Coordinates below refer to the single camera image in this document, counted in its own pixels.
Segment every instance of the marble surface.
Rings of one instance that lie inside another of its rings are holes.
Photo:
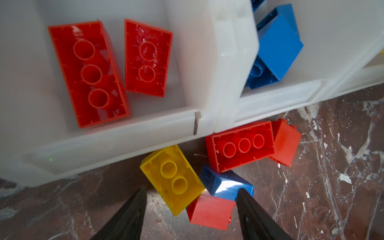
[[[384,239],[384,85],[270,119],[303,136],[291,167],[262,159],[234,171],[294,239]],[[179,145],[197,174],[204,139]],[[227,231],[177,217],[140,171],[148,154],[27,188],[0,181],[0,239],[90,239],[142,184],[148,199],[141,239],[242,239],[237,208]]]

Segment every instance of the red building block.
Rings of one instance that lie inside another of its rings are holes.
[[[226,230],[232,220],[234,201],[211,196],[204,190],[187,208],[192,224]]]
[[[50,26],[53,46],[80,128],[131,115],[101,21]]]
[[[125,88],[164,97],[173,33],[129,19],[125,32]]]
[[[205,137],[209,163],[226,172],[275,153],[271,122],[252,122]]]
[[[281,118],[278,121],[272,121],[272,129],[275,153],[269,158],[290,167],[300,143],[301,133],[295,126],[288,125],[287,120]]]

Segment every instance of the yellow building block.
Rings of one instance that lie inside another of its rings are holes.
[[[177,145],[154,151],[140,168],[175,216],[205,189]]]

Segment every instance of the blue building block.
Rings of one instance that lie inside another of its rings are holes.
[[[264,2],[265,0],[251,0],[252,2],[252,8],[253,11],[256,11],[256,9]]]
[[[244,188],[251,196],[255,194],[253,185],[232,171],[217,173],[205,165],[201,171],[200,180],[214,197],[235,201],[241,188]]]
[[[245,87],[280,82],[303,48],[292,4],[274,8],[259,24],[260,50]]]

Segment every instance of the white plastic bin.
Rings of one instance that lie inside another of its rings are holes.
[[[351,81],[384,47],[384,1],[265,0],[255,12],[256,22],[288,3],[304,48],[281,82],[244,89],[240,98],[222,108],[215,132],[382,82],[380,67],[364,69],[353,86]]]
[[[80,129],[47,26],[101,20],[124,76],[125,18],[174,33],[165,97],[127,93],[131,118]],[[1,1],[0,32],[0,177],[26,186],[213,133],[258,51],[249,0]]]

